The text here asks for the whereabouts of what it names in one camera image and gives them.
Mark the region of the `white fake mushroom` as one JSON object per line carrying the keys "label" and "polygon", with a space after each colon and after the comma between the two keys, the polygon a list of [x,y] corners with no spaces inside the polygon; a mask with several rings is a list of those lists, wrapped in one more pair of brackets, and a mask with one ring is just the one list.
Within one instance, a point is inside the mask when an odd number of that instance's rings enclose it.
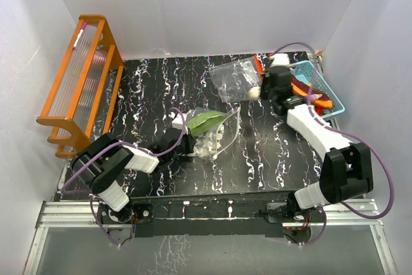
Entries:
{"label": "white fake mushroom", "polygon": [[261,87],[255,86],[248,91],[248,98],[250,100],[259,100],[261,95]]}

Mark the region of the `green fake leaf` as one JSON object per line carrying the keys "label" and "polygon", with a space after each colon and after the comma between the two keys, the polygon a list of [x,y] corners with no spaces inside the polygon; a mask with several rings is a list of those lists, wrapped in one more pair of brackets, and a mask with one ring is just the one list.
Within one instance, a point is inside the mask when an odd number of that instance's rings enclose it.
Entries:
{"label": "green fake leaf", "polygon": [[200,136],[220,124],[227,114],[214,110],[194,110],[187,116],[186,126],[193,137]]}

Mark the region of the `clear zip bag red slider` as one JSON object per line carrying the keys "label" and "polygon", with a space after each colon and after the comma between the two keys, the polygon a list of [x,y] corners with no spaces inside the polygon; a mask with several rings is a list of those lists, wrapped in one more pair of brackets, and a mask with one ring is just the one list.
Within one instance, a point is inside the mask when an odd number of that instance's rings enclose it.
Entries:
{"label": "clear zip bag red slider", "polygon": [[261,87],[263,66],[257,55],[246,59],[214,66],[209,70],[213,85],[222,102],[233,103],[250,100],[248,91]]}

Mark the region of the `fake sweet potato slice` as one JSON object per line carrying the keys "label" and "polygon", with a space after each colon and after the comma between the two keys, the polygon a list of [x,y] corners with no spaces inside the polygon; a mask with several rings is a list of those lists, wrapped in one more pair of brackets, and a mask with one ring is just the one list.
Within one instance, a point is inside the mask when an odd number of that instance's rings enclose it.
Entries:
{"label": "fake sweet potato slice", "polygon": [[[301,96],[307,96],[309,95],[309,90],[310,90],[310,85],[298,80],[294,75],[292,75],[292,90],[295,95],[301,95]],[[324,92],[313,89],[311,92],[311,95],[315,95],[315,100],[313,101],[313,104],[322,109],[332,109],[333,108],[333,102],[327,94]]]}

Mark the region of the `clear bag with green leaf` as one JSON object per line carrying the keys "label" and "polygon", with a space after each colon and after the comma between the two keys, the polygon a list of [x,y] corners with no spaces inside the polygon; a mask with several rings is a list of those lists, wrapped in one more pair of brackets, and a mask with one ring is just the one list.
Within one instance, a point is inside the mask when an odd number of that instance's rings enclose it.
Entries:
{"label": "clear bag with green leaf", "polygon": [[[195,108],[190,110],[190,112],[198,109],[201,111],[211,110]],[[206,133],[194,137],[196,139],[194,153],[189,156],[197,156],[204,160],[215,160],[221,153],[225,152],[239,135],[240,111],[240,107],[235,107],[228,112],[223,112],[226,113],[227,116],[220,124],[208,130]]]}

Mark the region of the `light blue plastic basket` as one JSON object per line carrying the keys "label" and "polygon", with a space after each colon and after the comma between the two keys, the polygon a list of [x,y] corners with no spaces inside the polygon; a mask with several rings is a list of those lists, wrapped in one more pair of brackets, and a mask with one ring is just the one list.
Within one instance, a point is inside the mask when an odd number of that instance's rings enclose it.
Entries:
{"label": "light blue plastic basket", "polygon": [[289,64],[295,78],[308,86],[312,84],[314,90],[322,91],[331,100],[333,106],[330,109],[323,109],[321,117],[325,120],[334,119],[338,114],[345,111],[340,99],[336,96],[330,85],[327,83],[322,73],[310,61],[299,61]]}

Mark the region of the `purple fake eggplant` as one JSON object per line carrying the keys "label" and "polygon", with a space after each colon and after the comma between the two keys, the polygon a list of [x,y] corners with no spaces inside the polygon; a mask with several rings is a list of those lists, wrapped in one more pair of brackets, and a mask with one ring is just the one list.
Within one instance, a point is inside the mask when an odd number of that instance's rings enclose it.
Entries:
{"label": "purple fake eggplant", "polygon": [[308,95],[306,99],[311,104],[311,103],[319,100],[322,96],[323,96],[322,94],[314,93],[314,94]]}

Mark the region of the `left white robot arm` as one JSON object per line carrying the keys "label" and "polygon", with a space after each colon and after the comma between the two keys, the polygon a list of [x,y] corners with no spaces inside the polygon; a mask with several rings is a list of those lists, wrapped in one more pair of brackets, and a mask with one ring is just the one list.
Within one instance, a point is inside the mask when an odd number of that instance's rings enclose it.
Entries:
{"label": "left white robot arm", "polygon": [[116,221],[125,223],[131,219],[133,207],[117,182],[121,172],[131,169],[151,174],[174,156],[192,153],[195,143],[196,139],[189,132],[183,133],[176,128],[169,128],[147,149],[106,133],[78,153],[71,161],[70,169],[93,196],[108,205]]}

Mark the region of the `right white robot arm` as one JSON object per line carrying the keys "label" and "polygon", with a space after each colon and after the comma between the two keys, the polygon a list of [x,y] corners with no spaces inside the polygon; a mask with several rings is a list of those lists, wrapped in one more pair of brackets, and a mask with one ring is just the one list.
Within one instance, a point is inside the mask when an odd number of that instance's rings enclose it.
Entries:
{"label": "right white robot arm", "polygon": [[283,216],[300,222],[310,209],[343,202],[373,189],[371,151],[334,132],[304,97],[292,90],[292,74],[286,66],[274,66],[263,74],[260,97],[270,100],[275,112],[298,132],[321,157],[319,181],[290,193],[279,208]]}

